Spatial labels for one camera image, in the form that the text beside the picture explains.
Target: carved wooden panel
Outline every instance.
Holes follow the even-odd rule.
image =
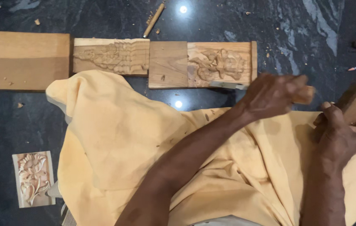
[[[98,69],[147,76],[149,39],[75,39],[74,72]]]
[[[257,70],[257,65],[252,66],[250,42],[188,43],[189,87],[209,87],[211,81],[248,86],[253,68]]]
[[[54,184],[50,151],[13,154],[19,208],[54,205],[44,193]]]

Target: dark marble floor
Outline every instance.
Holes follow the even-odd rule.
[[[140,38],[161,0],[0,0],[0,31],[70,33],[75,37]],[[186,13],[180,8],[185,6]],[[317,88],[310,106],[335,101],[355,80],[356,2],[352,0],[168,0],[152,41],[258,41],[258,70],[306,74]],[[40,19],[40,26],[34,20]],[[233,106],[243,92],[225,89],[149,90],[146,78],[126,77],[152,100],[178,110]],[[25,106],[18,109],[17,103]],[[54,171],[66,124],[43,93],[0,91],[0,225],[57,224],[57,205],[19,209],[11,154],[50,150]]]

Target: wooden chisel handle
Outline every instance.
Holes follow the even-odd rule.
[[[303,105],[310,104],[315,96],[315,90],[313,86],[304,86],[299,93],[292,98],[292,102]]]
[[[153,28],[155,22],[157,21],[158,17],[160,16],[161,12],[163,11],[163,9],[164,9],[164,3],[161,3],[161,5],[157,9],[157,12],[155,12],[153,19],[149,23],[149,26],[146,28],[143,38],[146,38],[149,35],[151,29]]]

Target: floral wood carving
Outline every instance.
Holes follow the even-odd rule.
[[[51,161],[50,152],[16,154],[12,157],[15,169],[18,166],[18,173],[16,175],[15,171],[15,176],[17,176],[17,186],[19,187],[19,207],[55,204],[49,200],[51,198],[44,195],[54,183],[52,163],[49,162],[49,160]],[[37,196],[41,197],[40,201],[34,202]]]

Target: wood chip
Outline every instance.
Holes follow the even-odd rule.
[[[153,19],[153,15],[150,15],[149,18],[147,18],[146,24],[149,25],[152,19]]]

